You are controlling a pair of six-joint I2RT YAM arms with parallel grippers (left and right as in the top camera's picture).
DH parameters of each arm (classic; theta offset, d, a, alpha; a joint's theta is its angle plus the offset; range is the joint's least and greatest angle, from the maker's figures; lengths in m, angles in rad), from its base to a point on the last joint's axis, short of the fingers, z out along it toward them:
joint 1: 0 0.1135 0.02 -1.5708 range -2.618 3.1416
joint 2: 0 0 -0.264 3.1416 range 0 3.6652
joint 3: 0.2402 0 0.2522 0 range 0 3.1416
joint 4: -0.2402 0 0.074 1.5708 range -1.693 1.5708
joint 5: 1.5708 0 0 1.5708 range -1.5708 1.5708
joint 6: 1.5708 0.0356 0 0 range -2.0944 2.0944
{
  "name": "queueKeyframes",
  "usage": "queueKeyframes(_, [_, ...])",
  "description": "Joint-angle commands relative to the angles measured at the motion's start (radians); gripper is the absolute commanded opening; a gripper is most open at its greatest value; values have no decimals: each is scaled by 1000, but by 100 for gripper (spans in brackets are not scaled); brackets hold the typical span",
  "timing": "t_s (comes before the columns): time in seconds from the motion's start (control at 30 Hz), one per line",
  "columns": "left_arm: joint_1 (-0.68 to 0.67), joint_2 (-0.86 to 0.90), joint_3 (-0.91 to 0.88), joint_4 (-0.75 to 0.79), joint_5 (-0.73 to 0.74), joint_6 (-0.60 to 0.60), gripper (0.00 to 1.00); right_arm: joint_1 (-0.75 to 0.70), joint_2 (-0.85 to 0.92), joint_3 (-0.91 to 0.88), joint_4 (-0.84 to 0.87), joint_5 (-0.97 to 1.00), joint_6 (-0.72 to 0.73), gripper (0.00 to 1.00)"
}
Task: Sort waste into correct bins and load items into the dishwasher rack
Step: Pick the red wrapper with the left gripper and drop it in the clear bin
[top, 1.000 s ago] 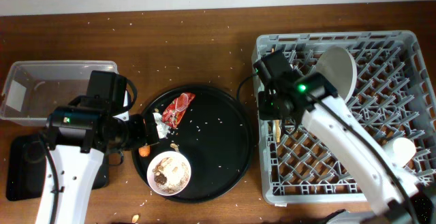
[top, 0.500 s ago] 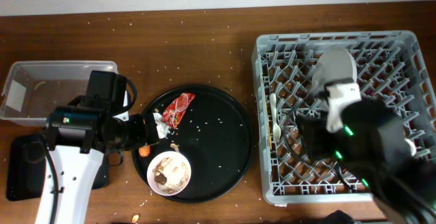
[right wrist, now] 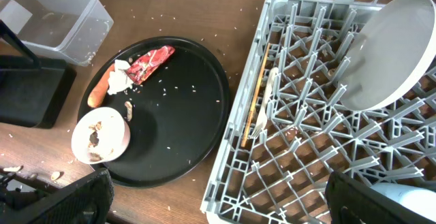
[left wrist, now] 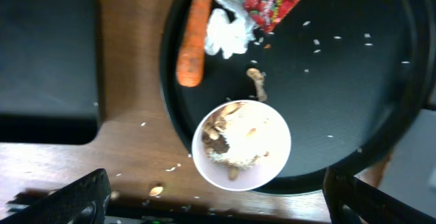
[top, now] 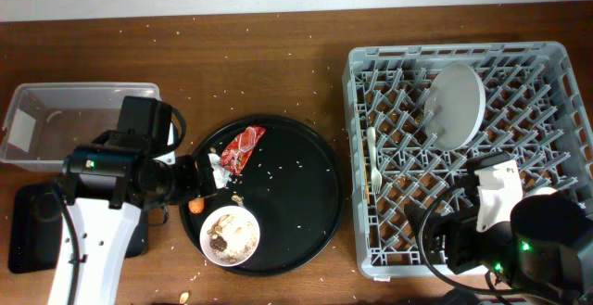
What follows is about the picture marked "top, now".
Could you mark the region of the orange carrot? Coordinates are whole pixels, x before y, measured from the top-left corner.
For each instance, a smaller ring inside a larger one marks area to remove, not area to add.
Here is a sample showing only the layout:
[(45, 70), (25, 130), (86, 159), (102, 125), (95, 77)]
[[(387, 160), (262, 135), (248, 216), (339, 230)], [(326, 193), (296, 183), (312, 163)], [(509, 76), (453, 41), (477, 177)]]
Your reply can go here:
[(205, 208), (205, 199), (204, 198), (196, 198), (194, 200), (191, 200), (188, 203), (188, 209), (193, 214), (201, 213), (204, 210), (204, 208)]

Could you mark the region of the white tissue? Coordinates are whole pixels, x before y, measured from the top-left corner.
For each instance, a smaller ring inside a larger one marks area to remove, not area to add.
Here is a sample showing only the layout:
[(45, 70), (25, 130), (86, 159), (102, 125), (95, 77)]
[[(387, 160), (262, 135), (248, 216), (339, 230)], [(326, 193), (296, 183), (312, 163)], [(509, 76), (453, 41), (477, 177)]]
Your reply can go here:
[(221, 166), (221, 158), (217, 154), (209, 153), (208, 158), (212, 167), (216, 188), (225, 188), (232, 180), (232, 173)]

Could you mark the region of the red snack wrapper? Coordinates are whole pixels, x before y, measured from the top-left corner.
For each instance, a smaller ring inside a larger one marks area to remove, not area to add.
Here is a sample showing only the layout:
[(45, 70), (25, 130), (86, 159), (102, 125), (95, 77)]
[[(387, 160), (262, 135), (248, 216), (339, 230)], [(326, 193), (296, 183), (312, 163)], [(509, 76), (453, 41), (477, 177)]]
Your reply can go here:
[(263, 127), (248, 126), (238, 134), (221, 153), (220, 165), (223, 169), (234, 175), (240, 175), (265, 132), (266, 129)]

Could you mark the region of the white cup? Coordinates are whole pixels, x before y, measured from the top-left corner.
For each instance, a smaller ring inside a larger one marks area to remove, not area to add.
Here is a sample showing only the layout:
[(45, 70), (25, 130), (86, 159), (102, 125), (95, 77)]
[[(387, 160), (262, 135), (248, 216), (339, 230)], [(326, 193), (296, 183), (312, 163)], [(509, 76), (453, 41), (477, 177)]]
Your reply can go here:
[(534, 189), (534, 190), (530, 191), (525, 196), (526, 197), (547, 196), (547, 195), (552, 195), (552, 194), (554, 194), (556, 192), (557, 192), (557, 190), (555, 188), (553, 188), (553, 187), (542, 186), (542, 187), (539, 187), (537, 189)]

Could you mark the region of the white bowl with food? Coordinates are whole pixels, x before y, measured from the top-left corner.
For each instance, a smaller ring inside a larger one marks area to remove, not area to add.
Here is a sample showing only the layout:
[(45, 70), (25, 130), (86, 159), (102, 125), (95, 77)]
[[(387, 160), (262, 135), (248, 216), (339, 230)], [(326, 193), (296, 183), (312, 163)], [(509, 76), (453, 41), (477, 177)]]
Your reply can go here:
[(248, 261), (260, 240), (259, 223), (247, 209), (225, 206), (204, 220), (199, 245), (208, 261), (221, 267), (235, 267)]

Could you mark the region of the grey plate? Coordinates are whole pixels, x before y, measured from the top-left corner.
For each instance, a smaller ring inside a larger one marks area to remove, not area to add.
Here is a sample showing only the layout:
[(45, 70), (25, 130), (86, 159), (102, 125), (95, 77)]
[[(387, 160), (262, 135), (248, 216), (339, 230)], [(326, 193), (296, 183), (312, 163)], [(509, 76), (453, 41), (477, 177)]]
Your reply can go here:
[(443, 68), (432, 81), (424, 103), (427, 136), (436, 135), (434, 147), (452, 151), (470, 143), (486, 111), (482, 79), (467, 64), (456, 62)]

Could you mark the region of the white plastic fork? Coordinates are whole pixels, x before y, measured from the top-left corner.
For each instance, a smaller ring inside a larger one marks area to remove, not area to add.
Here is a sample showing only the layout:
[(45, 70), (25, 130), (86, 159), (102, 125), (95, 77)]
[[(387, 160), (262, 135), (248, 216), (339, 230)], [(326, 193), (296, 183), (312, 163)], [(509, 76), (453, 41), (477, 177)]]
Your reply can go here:
[(371, 184), (372, 193), (378, 195), (382, 187), (382, 175), (378, 170), (377, 148), (376, 148), (376, 130), (373, 126), (367, 129), (367, 144), (369, 148), (369, 158), (371, 164)]

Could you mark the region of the wooden chopstick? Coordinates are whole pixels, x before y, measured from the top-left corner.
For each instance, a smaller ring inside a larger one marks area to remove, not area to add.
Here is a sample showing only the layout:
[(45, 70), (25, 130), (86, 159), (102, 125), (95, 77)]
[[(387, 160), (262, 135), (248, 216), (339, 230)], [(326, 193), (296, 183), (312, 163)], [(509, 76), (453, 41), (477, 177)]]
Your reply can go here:
[(368, 171), (366, 168), (366, 155), (365, 155), (365, 141), (364, 139), (362, 139), (362, 142), (360, 143), (360, 147), (362, 149), (361, 155), (362, 155), (362, 170), (363, 170), (363, 174), (364, 174), (364, 197), (365, 197), (365, 201), (367, 203), (367, 205), (370, 204), (370, 188), (369, 188), (369, 175), (368, 175)]

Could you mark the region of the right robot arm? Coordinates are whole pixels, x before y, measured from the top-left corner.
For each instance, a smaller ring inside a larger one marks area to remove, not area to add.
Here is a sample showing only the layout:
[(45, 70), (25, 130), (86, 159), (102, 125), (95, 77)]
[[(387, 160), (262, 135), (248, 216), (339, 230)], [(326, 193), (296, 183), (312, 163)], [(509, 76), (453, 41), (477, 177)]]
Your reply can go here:
[[(459, 290), (534, 304), (592, 301), (592, 221), (561, 190), (526, 196), (517, 162), (505, 152), (468, 162), (468, 173), (429, 207), (404, 208), (422, 263)], [(439, 256), (461, 274), (487, 269), (485, 289), (470, 288), (433, 265)]]

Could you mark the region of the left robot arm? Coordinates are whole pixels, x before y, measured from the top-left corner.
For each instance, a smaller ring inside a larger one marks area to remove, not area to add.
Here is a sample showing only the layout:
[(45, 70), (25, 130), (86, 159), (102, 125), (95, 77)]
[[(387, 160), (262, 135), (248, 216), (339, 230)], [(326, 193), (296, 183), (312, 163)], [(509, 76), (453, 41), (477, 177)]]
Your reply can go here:
[(185, 135), (178, 109), (155, 98), (126, 96), (116, 129), (64, 159), (51, 184), (62, 236), (49, 303), (114, 303), (142, 214), (216, 193), (207, 154), (163, 161)]

